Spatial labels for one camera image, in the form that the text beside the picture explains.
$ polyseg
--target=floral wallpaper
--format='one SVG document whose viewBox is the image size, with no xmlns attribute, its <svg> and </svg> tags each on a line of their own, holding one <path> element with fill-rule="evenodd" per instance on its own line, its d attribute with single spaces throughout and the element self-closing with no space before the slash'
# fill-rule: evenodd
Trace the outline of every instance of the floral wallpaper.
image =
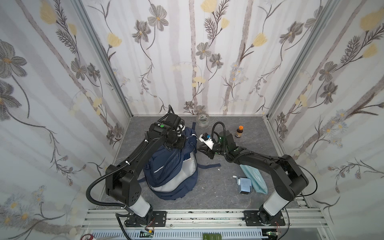
<svg viewBox="0 0 384 240">
<path fill-rule="evenodd" d="M 83 4 L 134 114 L 266 114 L 326 1 Z"/>
<path fill-rule="evenodd" d="M 286 152 L 316 177 L 307 200 L 339 240 L 383 234 L 383 51 L 383 2 L 341 1 L 270 116 Z"/>
<path fill-rule="evenodd" d="M 73 239 L 129 119 L 70 2 L 2 1 L 0 22 L 1 237 Z"/>
</svg>

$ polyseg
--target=brown bottle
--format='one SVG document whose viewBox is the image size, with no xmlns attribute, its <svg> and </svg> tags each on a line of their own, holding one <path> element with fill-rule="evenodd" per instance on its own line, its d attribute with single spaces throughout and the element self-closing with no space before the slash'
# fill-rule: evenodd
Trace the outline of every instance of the brown bottle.
<svg viewBox="0 0 384 240">
<path fill-rule="evenodd" d="M 239 126 L 239 129 L 236 130 L 236 137 L 241 137 L 241 135 L 243 134 L 243 128 L 243 126 Z"/>
</svg>

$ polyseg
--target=gray marble surface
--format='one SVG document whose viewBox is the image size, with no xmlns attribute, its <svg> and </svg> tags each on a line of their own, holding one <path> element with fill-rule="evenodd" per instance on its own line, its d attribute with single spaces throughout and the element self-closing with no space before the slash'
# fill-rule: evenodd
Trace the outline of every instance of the gray marble surface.
<svg viewBox="0 0 384 240">
<path fill-rule="evenodd" d="M 182 117 L 187 127 L 192 127 L 195 117 Z M 144 131 L 147 131 L 152 123 L 159 117 L 133 117 L 129 123 L 126 136 L 118 153 L 115 165 L 127 156 L 137 147 L 144 138 Z M 205 132 L 211 132 L 215 122 L 221 121 L 225 128 L 232 134 L 235 133 L 239 125 L 244 126 L 244 132 L 241 138 L 235 137 L 238 146 L 246 147 L 252 151 L 276 156 L 276 150 L 273 146 L 271 137 L 264 124 L 262 117 L 212 117 L 208 127 L 201 128 L 196 125 L 196 133 L 199 136 Z M 222 131 L 221 125 L 216 127 L 216 131 Z M 200 169 L 196 186 L 185 197 L 176 200 L 162 200 L 158 198 L 148 187 L 146 182 L 140 183 L 142 196 L 153 205 L 156 210 L 165 209 L 252 209 L 259 208 L 274 191 L 271 177 L 260 171 L 268 187 L 268 194 L 257 193 L 252 189 L 248 195 L 238 192 L 236 179 L 232 176 L 245 177 L 245 174 L 237 164 L 227 162 L 223 156 L 217 155 L 213 160 L 209 159 L 201 152 L 197 152 L 196 159 L 199 164 L 217 164 L 221 167 L 211 169 Z M 115 200 L 105 193 L 101 200 L 103 202 L 115 202 Z M 98 209 L 115 209 L 116 207 L 98 207 Z M 288 204 L 287 208 L 298 208 L 297 202 Z"/>
</svg>

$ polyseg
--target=navy blue backpack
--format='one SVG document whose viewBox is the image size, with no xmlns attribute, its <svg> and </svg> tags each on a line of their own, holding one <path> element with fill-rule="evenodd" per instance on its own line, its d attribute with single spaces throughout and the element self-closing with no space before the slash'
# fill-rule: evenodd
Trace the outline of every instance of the navy blue backpack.
<svg viewBox="0 0 384 240">
<path fill-rule="evenodd" d="M 161 146 L 143 169 L 150 189 L 164 200 L 184 197 L 197 182 L 196 132 L 185 127 L 182 134 L 187 138 L 184 148 Z"/>
</svg>

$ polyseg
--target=teal bag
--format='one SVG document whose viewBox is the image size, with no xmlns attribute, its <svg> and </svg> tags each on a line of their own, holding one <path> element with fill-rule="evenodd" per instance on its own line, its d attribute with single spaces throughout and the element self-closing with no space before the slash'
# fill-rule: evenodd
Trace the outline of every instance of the teal bag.
<svg viewBox="0 0 384 240">
<path fill-rule="evenodd" d="M 257 168 L 247 165 L 240 165 L 240 168 L 243 170 L 247 178 L 251 179 L 252 187 L 256 192 L 268 194 L 268 188 L 266 187 L 264 178 Z"/>
</svg>

